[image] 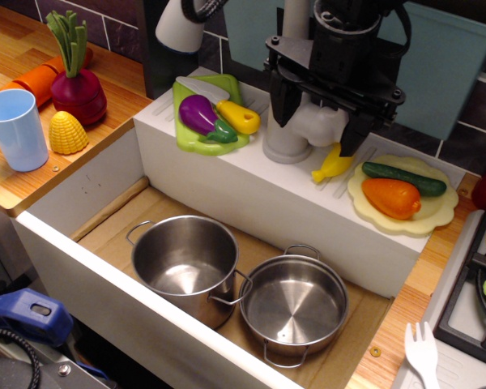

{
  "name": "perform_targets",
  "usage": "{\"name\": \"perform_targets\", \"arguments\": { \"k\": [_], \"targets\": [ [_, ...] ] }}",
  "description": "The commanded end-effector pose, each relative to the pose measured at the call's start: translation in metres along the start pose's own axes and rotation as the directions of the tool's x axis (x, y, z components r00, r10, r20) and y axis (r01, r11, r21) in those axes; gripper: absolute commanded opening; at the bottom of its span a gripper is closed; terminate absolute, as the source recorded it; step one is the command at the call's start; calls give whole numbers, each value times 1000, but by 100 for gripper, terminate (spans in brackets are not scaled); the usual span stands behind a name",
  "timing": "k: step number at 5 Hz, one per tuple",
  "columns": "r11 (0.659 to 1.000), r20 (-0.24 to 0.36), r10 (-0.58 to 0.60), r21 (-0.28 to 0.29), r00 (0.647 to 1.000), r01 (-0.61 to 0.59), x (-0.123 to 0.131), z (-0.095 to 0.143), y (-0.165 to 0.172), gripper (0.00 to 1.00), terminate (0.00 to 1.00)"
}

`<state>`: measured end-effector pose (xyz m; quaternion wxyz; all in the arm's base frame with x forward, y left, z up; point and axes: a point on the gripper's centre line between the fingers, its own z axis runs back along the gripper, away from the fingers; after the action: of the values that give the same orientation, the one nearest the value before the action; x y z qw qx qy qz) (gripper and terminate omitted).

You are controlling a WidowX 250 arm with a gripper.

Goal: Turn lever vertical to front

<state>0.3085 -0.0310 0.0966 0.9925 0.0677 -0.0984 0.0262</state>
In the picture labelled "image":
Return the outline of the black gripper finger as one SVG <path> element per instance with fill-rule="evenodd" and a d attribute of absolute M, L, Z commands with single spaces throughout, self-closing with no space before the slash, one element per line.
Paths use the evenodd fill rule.
<path fill-rule="evenodd" d="M 345 126 L 341 139 L 341 157 L 354 156 L 372 129 L 373 117 L 369 114 L 353 114 Z"/>
<path fill-rule="evenodd" d="M 271 72 L 269 92 L 273 118 L 285 127 L 301 104 L 302 92 L 278 70 Z"/>

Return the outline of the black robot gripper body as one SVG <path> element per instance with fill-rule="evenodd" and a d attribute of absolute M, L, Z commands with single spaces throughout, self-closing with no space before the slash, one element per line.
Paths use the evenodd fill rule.
<path fill-rule="evenodd" d="M 390 13 L 406 20 L 402 1 L 316 1 L 312 38 L 267 38 L 266 68 L 335 109 L 391 122 L 405 101 L 395 82 L 406 46 L 377 36 Z"/>

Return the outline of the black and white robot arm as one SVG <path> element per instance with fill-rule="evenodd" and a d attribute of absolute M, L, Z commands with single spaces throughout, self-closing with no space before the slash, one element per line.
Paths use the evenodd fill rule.
<path fill-rule="evenodd" d="M 156 38 L 165 47 L 178 53 L 195 53 L 203 36 L 203 25 L 223 8 L 227 1 L 169 1 L 156 26 Z M 283 35 L 266 40 L 269 57 L 271 113 L 283 128 L 301 118 L 303 93 L 319 99 L 329 108 L 343 112 L 347 122 L 339 138 L 340 157 L 353 156 L 369 132 L 391 122 L 396 109 L 405 101 L 405 94 L 390 78 L 388 62 L 396 62 L 410 47 L 411 23 L 404 1 L 315 1 L 313 5 L 313 39 L 284 35 L 290 22 L 290 8 L 285 3 Z M 384 53 L 378 44 L 382 19 L 395 11 L 405 30 L 406 44 L 399 51 Z M 236 142 L 236 133 L 253 134 L 261 119 L 254 111 L 217 97 L 201 86 L 194 93 L 191 107 L 205 105 L 215 116 L 214 130 L 204 136 L 218 143 Z"/>

